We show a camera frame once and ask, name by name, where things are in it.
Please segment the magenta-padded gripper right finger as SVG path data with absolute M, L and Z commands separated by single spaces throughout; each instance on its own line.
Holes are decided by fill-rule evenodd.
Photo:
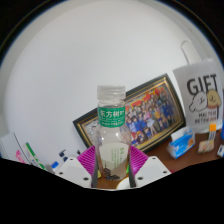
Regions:
M 157 181 L 171 172 L 157 156 L 148 157 L 135 147 L 129 153 L 129 183 L 130 187 L 143 187 Z

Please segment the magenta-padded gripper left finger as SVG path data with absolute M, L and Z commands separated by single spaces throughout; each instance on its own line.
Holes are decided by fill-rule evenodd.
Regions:
M 69 157 L 54 172 L 57 176 L 84 188 L 95 188 L 98 182 L 95 147 L 91 146 L 78 157 Z

